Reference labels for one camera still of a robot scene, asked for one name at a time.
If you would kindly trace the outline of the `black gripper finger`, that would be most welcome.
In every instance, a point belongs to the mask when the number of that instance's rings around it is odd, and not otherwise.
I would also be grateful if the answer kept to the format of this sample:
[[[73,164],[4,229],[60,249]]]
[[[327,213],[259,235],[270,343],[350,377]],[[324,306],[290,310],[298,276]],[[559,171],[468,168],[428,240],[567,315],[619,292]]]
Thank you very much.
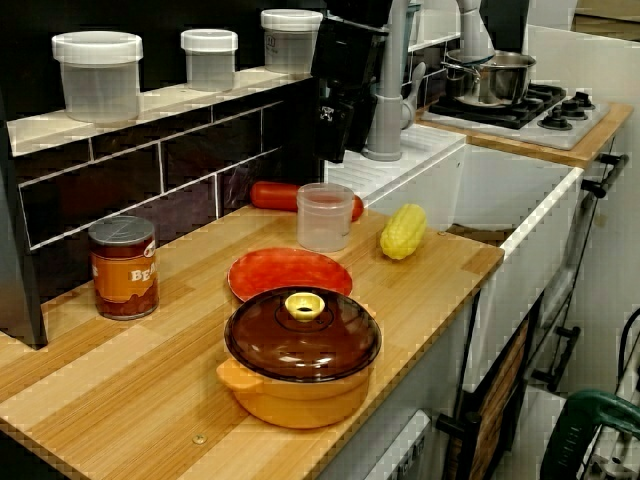
[[[340,101],[322,101],[319,105],[319,157],[332,163],[344,158],[353,106]]]
[[[377,98],[366,94],[353,102],[353,118],[349,131],[349,149],[360,152],[366,143],[376,111]]]

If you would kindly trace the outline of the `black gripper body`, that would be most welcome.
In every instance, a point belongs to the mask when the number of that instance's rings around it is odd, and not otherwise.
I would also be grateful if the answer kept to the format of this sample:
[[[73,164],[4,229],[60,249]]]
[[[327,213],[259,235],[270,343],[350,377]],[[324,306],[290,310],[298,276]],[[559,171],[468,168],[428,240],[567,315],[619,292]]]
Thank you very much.
[[[376,103],[386,27],[325,17],[317,34],[311,75],[320,81],[321,103]]]

